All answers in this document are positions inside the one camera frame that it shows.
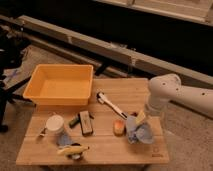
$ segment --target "blue object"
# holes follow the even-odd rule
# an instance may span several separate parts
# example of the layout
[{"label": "blue object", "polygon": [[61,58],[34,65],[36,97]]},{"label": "blue object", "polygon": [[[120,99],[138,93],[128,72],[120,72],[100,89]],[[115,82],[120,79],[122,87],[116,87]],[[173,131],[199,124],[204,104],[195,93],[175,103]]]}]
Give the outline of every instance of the blue object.
[{"label": "blue object", "polygon": [[135,116],[128,116],[126,120],[127,138],[130,144],[142,142],[152,144],[154,142],[153,134],[148,123],[139,126],[135,123]]}]

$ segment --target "banana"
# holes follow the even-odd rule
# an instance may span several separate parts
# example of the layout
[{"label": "banana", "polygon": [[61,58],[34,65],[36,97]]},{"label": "banana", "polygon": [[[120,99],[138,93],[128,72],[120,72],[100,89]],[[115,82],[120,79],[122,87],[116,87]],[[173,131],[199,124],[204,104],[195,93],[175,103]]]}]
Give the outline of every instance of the banana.
[{"label": "banana", "polygon": [[58,150],[58,155],[73,155],[79,154],[89,149],[89,146],[69,146]]}]

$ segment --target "tripod leg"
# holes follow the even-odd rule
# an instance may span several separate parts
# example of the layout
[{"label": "tripod leg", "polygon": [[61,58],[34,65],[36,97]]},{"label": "tripod leg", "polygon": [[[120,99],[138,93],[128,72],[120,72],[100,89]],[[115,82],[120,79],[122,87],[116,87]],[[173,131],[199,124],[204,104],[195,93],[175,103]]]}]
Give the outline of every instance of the tripod leg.
[{"label": "tripod leg", "polygon": [[23,98],[23,96],[18,95],[18,94],[12,94],[12,95],[11,95],[11,98],[12,98],[12,99],[17,99],[17,100],[26,101],[26,102],[32,102],[31,100],[25,99],[25,98]]},{"label": "tripod leg", "polygon": [[12,92],[16,91],[17,89],[19,89],[24,84],[26,84],[29,80],[30,80],[30,77],[24,79],[23,81],[19,82],[18,84],[15,84],[14,86],[8,88],[6,91],[8,93],[12,93]]},{"label": "tripod leg", "polygon": [[2,125],[6,104],[7,104],[7,98],[4,96],[3,90],[0,89],[0,132],[2,133],[8,131],[8,126]]}]

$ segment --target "brush handle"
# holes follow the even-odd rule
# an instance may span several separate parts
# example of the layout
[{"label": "brush handle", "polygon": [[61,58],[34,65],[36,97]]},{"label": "brush handle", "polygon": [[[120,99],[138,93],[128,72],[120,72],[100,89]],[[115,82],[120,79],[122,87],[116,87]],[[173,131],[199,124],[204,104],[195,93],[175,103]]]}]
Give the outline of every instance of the brush handle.
[{"label": "brush handle", "polygon": [[105,103],[107,105],[109,105],[116,113],[118,113],[122,118],[127,119],[127,116],[123,113],[123,111],[117,107],[116,105],[114,105],[113,103],[111,103],[109,100],[105,100]]}]

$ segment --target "white brush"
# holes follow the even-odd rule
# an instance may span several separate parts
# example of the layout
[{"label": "white brush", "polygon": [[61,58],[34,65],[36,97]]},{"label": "white brush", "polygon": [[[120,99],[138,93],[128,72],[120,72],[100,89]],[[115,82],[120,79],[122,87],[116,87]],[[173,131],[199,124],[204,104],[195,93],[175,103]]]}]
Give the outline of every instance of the white brush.
[{"label": "white brush", "polygon": [[97,100],[99,103],[104,104],[106,103],[108,106],[110,106],[119,116],[121,116],[123,119],[127,119],[127,115],[116,105],[114,105],[102,92],[97,93]]}]

